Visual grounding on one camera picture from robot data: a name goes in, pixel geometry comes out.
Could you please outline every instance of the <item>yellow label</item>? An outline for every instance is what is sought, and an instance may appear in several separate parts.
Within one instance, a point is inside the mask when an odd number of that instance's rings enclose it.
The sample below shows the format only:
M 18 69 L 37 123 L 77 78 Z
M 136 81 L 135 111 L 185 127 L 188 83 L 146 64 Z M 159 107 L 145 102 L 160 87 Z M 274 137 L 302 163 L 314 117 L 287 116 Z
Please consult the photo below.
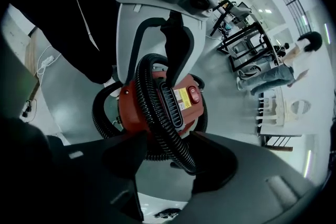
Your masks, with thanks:
M 180 96 L 182 98 L 182 101 L 185 105 L 185 108 L 188 109 L 191 107 L 191 103 L 190 103 L 190 99 L 189 99 L 189 95 L 187 93 L 187 89 L 186 88 L 181 88 L 179 89 L 180 92 Z

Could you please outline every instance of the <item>gray floor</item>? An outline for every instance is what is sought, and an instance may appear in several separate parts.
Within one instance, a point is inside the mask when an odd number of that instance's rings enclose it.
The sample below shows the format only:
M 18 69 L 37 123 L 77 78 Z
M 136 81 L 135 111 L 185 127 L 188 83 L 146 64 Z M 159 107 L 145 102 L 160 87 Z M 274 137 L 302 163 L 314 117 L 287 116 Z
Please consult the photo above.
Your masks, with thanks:
M 207 39 L 206 47 L 191 73 L 206 84 L 204 97 L 208 108 L 207 132 L 231 139 L 259 144 L 255 135 L 257 100 L 236 88 L 227 56 L 216 51 L 217 40 Z M 37 56 L 49 45 L 42 33 L 37 37 Z M 41 60 L 53 54 L 53 48 Z M 91 106 L 101 85 L 90 82 L 63 57 L 47 68 L 42 90 L 56 123 L 70 143 L 100 139 L 92 118 Z M 106 102 L 106 113 L 117 116 L 114 98 Z M 169 167 L 170 162 L 143 162 L 137 173 L 138 191 L 146 195 L 175 201 L 188 201 L 193 177 Z

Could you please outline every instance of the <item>vent grille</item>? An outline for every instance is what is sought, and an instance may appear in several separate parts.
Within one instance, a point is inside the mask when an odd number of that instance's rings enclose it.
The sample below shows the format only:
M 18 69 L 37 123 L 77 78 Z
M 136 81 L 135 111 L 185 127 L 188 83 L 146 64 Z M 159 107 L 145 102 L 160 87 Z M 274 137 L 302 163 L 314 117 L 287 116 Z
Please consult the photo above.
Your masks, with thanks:
M 169 89 L 165 82 L 160 84 L 159 89 L 171 122 L 175 128 L 180 128 L 183 125 L 183 118 L 173 90 Z

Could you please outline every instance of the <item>woman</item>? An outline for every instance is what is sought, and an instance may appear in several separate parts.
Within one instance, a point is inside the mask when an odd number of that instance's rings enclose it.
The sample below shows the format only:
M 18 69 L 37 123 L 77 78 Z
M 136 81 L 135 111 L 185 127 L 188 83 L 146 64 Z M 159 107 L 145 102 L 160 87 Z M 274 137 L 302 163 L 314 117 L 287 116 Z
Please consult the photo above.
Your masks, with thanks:
M 263 84 L 253 88 L 251 94 L 262 93 L 277 86 L 287 85 L 292 87 L 294 83 L 305 77 L 309 70 L 309 59 L 313 51 L 322 46 L 322 37 L 317 32 L 310 32 L 301 36 L 295 47 L 283 59 L 283 65 L 272 68 L 267 72 L 242 81 L 237 78 L 238 90 L 255 84 Z

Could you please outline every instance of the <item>black corrugated hose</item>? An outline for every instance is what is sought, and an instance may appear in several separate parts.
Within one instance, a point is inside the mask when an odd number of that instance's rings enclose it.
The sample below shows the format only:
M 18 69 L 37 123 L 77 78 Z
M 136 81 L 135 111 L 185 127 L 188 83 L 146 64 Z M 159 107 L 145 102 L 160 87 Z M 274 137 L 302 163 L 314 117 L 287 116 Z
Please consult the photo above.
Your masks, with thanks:
M 189 153 L 188 144 L 181 139 L 166 115 L 156 84 L 152 77 L 153 64 L 168 64 L 167 58 L 158 54 L 144 56 L 136 68 L 135 88 L 138 104 L 147 121 L 148 127 L 164 153 L 180 168 L 189 173 L 196 172 L 196 165 Z
M 122 83 L 120 81 L 115 82 L 106 88 L 102 89 L 97 96 L 95 97 L 92 105 L 92 118 L 93 122 L 100 133 L 100 135 L 104 138 L 111 138 L 116 135 L 123 134 L 120 132 L 107 118 L 104 110 L 105 99 L 114 91 L 122 87 Z
M 184 170 L 193 173 L 196 170 L 192 157 L 189 154 L 187 138 L 181 139 L 174 126 L 166 116 L 156 86 L 152 78 L 152 66 L 160 63 L 167 66 L 167 58 L 151 54 L 141 59 L 136 69 L 136 92 L 138 103 L 145 115 L 147 124 L 153 133 L 157 146 L 150 146 L 146 159 L 149 161 L 173 160 Z M 204 82 L 192 75 L 202 90 Z M 123 134 L 107 118 L 104 111 L 105 99 L 110 93 L 122 87 L 121 82 L 116 82 L 101 90 L 94 99 L 92 106 L 93 122 L 103 138 L 110 138 Z M 204 113 L 198 118 L 195 131 L 205 132 L 207 128 L 207 109 L 202 95 Z

